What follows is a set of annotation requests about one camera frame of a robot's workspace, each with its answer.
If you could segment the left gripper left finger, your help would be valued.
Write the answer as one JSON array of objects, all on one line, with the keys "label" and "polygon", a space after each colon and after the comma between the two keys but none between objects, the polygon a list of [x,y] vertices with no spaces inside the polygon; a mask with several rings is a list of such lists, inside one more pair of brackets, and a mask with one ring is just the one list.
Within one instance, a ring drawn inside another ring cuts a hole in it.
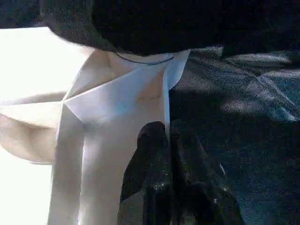
[{"label": "left gripper left finger", "polygon": [[117,223],[168,225],[171,222],[171,156],[165,126],[146,124],[124,172]]}]

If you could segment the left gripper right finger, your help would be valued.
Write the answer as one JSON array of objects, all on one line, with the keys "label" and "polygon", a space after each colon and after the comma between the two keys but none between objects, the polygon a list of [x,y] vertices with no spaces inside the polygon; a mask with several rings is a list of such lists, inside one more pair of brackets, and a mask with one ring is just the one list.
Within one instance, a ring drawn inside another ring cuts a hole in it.
[{"label": "left gripper right finger", "polygon": [[243,225],[239,204],[218,174],[196,132],[184,121],[170,125],[177,225]]}]

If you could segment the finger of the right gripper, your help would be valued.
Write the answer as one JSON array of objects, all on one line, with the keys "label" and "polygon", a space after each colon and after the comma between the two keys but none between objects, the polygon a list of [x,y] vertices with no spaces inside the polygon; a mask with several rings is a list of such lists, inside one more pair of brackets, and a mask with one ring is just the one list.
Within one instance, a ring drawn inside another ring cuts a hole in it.
[{"label": "finger of the right gripper", "polygon": [[72,43],[149,56],[218,45],[219,0],[42,0],[47,27]]}]

